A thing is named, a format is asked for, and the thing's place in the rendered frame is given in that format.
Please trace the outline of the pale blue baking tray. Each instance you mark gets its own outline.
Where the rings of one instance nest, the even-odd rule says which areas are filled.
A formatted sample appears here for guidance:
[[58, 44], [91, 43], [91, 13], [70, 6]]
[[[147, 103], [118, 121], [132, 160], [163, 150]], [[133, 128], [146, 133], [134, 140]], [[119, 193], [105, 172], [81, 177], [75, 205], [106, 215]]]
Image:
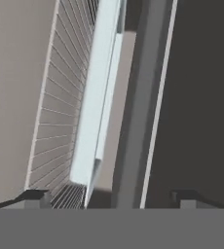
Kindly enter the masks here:
[[85, 187], [88, 205], [102, 167], [128, 0], [100, 0], [70, 180]]

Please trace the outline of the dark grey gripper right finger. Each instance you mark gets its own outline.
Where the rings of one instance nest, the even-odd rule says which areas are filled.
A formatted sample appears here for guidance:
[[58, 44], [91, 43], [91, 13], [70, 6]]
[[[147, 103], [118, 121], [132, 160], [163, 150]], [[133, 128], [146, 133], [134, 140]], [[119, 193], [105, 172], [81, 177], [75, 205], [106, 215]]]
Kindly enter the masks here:
[[224, 209], [224, 204], [206, 198], [195, 190], [172, 190], [170, 207], [179, 209]]

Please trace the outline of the dark oven door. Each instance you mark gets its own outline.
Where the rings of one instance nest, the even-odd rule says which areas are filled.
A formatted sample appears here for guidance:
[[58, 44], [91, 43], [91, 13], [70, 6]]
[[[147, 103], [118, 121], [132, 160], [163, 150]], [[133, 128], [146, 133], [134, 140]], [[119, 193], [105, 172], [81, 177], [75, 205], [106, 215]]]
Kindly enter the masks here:
[[178, 0], [147, 207], [174, 190], [224, 205], [224, 0]]

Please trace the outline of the grey oven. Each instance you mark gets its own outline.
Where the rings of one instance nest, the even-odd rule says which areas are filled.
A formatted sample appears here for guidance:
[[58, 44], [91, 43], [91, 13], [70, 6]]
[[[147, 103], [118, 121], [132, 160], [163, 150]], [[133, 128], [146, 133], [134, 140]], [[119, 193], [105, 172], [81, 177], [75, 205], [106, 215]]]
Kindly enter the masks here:
[[[93, 188], [108, 174], [117, 208], [145, 204], [177, 3], [127, 2], [102, 167]], [[26, 191], [55, 8], [56, 0], [0, 0], [0, 202]]]

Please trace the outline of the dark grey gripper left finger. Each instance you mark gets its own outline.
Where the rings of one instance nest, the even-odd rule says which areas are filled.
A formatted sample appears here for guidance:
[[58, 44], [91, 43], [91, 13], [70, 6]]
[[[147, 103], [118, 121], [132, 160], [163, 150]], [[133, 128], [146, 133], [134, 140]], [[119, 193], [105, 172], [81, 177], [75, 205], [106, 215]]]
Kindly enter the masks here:
[[0, 209], [48, 209], [52, 208], [48, 190], [26, 190], [14, 199], [0, 202]]

